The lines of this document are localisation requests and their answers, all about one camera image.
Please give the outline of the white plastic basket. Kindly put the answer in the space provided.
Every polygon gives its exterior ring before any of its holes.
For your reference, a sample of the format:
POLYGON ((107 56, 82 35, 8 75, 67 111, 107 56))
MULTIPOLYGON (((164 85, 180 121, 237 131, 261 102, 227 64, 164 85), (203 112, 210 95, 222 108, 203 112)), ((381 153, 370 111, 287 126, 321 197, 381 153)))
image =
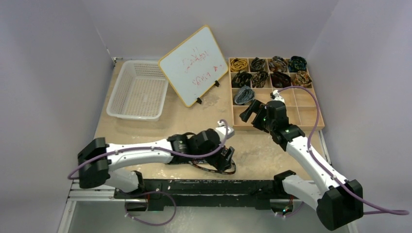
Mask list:
POLYGON ((117 76, 106 112, 121 119, 158 121, 168 85, 156 61, 126 61, 117 76))

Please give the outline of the brown patterned rolled tie top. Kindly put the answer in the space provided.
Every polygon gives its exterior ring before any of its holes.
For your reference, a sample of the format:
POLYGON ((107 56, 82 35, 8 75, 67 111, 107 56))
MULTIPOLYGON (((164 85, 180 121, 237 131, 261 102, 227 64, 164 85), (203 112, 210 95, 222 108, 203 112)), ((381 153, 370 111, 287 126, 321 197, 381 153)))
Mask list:
POLYGON ((272 57, 268 66, 272 72, 286 72, 288 70, 288 62, 280 56, 272 57))

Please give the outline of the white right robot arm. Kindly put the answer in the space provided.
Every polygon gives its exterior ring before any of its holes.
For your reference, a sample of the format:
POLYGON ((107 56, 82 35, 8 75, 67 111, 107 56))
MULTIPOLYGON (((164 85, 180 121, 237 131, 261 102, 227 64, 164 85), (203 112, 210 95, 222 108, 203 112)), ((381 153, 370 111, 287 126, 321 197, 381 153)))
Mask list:
POLYGON ((351 195, 362 197, 362 185, 357 180, 349 181, 323 160, 304 132, 289 122, 284 102, 254 100, 240 118, 247 122, 252 114, 255 114, 253 127, 269 133, 312 178, 308 182, 290 172, 278 174, 273 184, 276 196, 283 198, 290 194, 299 198, 316 211, 320 222, 330 231, 363 217, 363 203, 351 195))

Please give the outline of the navy floral patterned tie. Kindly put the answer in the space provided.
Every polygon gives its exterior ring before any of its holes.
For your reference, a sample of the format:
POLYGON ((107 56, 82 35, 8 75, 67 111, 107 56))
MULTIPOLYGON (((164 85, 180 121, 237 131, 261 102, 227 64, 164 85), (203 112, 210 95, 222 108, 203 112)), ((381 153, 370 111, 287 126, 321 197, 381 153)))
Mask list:
POLYGON ((208 163, 204 159, 194 159, 194 160, 189 161, 189 164, 200 170, 211 172, 211 173, 217 173, 221 175, 233 175, 237 171, 237 166, 233 160, 231 160, 230 165, 224 168, 223 170, 218 170, 212 165, 209 165, 209 167, 202 166, 202 165, 208 165, 208 163))

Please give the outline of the teal dark rolled tie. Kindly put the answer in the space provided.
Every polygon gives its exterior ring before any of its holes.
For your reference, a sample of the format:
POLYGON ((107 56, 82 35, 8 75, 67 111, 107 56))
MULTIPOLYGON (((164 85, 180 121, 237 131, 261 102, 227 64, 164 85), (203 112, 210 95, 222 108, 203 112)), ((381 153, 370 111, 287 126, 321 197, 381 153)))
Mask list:
POLYGON ((298 71, 307 70, 307 61, 305 58, 300 56, 292 56, 288 62, 289 72, 295 73, 298 71))

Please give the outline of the black gold rolled tie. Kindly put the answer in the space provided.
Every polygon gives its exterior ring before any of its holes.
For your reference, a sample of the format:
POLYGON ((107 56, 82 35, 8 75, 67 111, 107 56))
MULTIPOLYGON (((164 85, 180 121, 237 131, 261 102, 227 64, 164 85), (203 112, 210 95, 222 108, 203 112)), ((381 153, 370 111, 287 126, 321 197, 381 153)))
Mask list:
POLYGON ((242 88, 244 86, 251 86, 251 79, 253 75, 247 71, 239 71, 232 79, 231 85, 233 88, 242 88))

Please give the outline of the dark maroon rolled tie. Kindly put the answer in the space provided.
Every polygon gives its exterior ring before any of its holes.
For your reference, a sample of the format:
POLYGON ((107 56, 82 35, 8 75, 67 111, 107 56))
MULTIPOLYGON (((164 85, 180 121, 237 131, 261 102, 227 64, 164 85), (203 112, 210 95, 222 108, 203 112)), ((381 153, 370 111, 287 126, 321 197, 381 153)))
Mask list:
POLYGON ((271 82, 274 88, 285 88, 292 85, 291 77, 278 71, 271 74, 271 82))

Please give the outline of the dark olive rolled tie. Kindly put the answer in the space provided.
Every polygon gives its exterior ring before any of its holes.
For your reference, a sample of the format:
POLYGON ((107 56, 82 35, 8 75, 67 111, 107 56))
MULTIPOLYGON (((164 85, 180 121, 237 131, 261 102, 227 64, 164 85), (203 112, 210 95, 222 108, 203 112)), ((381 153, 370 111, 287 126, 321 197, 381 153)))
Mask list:
POLYGON ((268 72, 258 71, 252 76, 251 83, 253 88, 263 88, 268 78, 268 72))

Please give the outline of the orange brown rolled tie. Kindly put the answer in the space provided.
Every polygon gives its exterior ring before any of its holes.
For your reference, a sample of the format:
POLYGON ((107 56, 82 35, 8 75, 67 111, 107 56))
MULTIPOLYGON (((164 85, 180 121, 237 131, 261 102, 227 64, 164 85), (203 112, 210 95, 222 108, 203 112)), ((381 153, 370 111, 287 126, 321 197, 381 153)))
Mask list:
POLYGON ((309 87, 312 84, 312 79, 307 71, 300 70, 292 78, 292 85, 309 87))

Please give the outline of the wooden compartment tray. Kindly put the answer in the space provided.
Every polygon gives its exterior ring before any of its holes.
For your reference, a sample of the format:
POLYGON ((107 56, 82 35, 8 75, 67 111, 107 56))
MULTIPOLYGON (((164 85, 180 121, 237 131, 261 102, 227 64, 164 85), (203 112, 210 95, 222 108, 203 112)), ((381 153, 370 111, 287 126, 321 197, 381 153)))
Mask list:
POLYGON ((253 111, 248 120, 242 119, 241 113, 254 103, 266 104, 274 99, 285 103, 290 124, 304 131, 324 128, 303 58, 229 58, 229 64, 234 129, 254 130, 252 121, 258 111, 253 111))

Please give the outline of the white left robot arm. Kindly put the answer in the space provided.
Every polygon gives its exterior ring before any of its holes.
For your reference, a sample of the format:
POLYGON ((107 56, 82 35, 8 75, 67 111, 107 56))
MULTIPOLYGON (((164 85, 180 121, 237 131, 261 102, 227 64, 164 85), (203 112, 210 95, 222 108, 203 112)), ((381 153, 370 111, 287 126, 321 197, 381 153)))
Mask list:
POLYGON ((79 174, 79 186, 92 189, 107 185, 138 199, 145 192, 143 176, 141 172, 128 171, 128 166, 207 163, 214 167, 214 172, 225 173, 233 167, 234 153, 225 142, 234 134, 233 128, 219 126, 142 144, 108 144, 103 137, 95 138, 77 155, 79 165, 75 171, 79 174))

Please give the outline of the grey rolled tie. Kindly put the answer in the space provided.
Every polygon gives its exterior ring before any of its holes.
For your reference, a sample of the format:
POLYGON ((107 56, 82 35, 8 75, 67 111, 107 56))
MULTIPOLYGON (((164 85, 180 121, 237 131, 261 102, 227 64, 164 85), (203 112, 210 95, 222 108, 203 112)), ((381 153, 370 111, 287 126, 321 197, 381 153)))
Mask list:
POLYGON ((256 93, 255 91, 245 85, 239 89, 239 91, 234 95, 233 102, 236 105, 245 105, 246 103, 255 99, 256 93))

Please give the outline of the white board with yellow frame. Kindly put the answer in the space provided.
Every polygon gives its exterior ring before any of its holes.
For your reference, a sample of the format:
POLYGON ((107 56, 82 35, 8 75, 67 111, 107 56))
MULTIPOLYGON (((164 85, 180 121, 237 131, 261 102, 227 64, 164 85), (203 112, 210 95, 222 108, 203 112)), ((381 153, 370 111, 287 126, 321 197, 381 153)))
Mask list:
POLYGON ((229 71, 208 25, 159 59, 158 66, 186 107, 200 103, 200 98, 229 71))

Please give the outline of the yellow rolled tie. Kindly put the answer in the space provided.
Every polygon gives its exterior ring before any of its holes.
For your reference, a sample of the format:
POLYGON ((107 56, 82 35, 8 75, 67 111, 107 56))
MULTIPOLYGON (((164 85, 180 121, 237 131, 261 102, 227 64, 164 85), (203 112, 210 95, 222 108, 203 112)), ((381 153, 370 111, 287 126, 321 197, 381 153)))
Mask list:
POLYGON ((229 61, 229 67, 231 72, 247 71, 248 60, 244 58, 233 58, 229 61))

